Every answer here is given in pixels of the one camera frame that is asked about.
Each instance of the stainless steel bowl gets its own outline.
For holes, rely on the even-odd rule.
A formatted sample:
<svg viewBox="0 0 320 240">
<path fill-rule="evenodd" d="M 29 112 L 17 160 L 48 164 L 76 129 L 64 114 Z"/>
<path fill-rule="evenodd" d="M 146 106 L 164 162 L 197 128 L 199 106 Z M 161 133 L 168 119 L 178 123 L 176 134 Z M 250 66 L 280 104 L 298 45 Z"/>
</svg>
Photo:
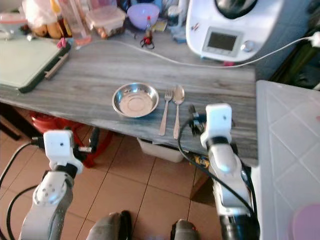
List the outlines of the stainless steel bowl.
<svg viewBox="0 0 320 240">
<path fill-rule="evenodd" d="M 113 109 L 120 115 L 140 118 L 156 109 L 158 92 L 146 83 L 130 83 L 121 86 L 112 97 Z"/>
</svg>

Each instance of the cutting board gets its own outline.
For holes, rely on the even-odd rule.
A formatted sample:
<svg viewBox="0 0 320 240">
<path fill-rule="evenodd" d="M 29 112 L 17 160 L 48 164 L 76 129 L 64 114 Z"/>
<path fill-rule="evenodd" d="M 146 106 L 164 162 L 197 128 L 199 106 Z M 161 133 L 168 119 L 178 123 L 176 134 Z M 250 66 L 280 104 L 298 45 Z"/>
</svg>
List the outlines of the cutting board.
<svg viewBox="0 0 320 240">
<path fill-rule="evenodd" d="M 256 87 L 260 240 L 292 240 L 295 213 L 320 203 L 320 92 L 262 80 Z"/>
<path fill-rule="evenodd" d="M 31 91 L 70 49 L 58 48 L 51 40 L 25 36 L 0 40 L 0 85 Z"/>
</svg>

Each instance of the gray wooden countertop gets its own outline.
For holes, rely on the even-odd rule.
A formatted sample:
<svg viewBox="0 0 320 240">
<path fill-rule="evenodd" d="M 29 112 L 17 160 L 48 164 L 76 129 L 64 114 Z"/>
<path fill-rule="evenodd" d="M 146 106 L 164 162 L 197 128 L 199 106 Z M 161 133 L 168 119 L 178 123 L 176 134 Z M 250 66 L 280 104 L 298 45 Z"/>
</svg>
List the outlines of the gray wooden countertop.
<svg viewBox="0 0 320 240">
<path fill-rule="evenodd" d="M 169 103 L 165 136 L 158 130 L 164 111 L 164 92 L 181 84 L 185 102 L 180 106 L 180 125 L 188 118 L 188 106 L 200 112 L 207 104 L 228 103 L 232 107 L 235 127 L 233 140 L 239 156 L 245 161 L 257 159 L 256 80 L 252 67 L 217 69 L 171 63 L 146 54 L 120 42 L 139 46 L 123 34 L 111 40 L 72 49 L 69 60 L 51 80 L 43 80 L 33 91 L 18 93 L 1 87 L 0 101 L 22 108 L 75 120 L 126 135 L 177 146 L 173 139 L 176 106 Z M 154 35 L 153 52 L 170 59 L 192 64 L 216 65 L 201 60 L 185 44 L 176 44 L 167 33 Z M 132 82 L 149 83 L 158 90 L 159 105 L 154 112 L 141 118 L 119 116 L 112 107 L 112 96 L 120 86 Z M 196 153 L 206 153 L 200 138 L 185 131 L 182 145 Z"/>
</svg>

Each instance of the tile floor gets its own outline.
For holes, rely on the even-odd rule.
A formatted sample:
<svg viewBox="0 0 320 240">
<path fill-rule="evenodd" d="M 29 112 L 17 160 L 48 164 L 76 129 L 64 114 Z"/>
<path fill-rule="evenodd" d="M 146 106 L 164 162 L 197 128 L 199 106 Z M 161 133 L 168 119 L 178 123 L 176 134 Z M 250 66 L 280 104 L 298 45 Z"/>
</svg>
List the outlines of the tile floor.
<svg viewBox="0 0 320 240">
<path fill-rule="evenodd" d="M 18 109 L 27 120 L 28 112 Z M 87 142 L 91 127 L 78 133 Z M 0 133 L 0 172 L 19 141 Z M 198 228 L 202 240 L 220 240 L 220 224 L 213 206 L 190 201 L 196 170 L 186 161 L 172 163 L 142 153 L 137 140 L 114 135 L 94 168 L 76 176 L 73 202 L 69 207 L 61 239 L 85 240 L 94 223 L 111 212 L 129 210 L 135 240 L 168 240 L 172 224 L 183 218 Z M 0 226 L 5 227 L 9 202 L 21 190 L 38 184 L 49 168 L 44 152 L 30 146 L 12 165 L 0 189 Z M 32 192 L 20 197 L 11 214 L 12 231 L 18 239 L 22 222 L 31 206 Z"/>
</svg>

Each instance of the knob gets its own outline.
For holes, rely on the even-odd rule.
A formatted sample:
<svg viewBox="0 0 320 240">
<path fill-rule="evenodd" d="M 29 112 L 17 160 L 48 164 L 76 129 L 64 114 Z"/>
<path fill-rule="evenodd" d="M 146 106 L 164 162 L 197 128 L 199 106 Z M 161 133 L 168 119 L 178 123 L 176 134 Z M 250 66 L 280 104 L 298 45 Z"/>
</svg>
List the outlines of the knob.
<svg viewBox="0 0 320 240">
<path fill-rule="evenodd" d="M 251 52 L 253 49 L 255 48 L 255 42 L 254 41 L 245 41 L 242 45 L 241 45 L 241 50 L 246 52 L 246 53 L 249 53 Z"/>
</svg>

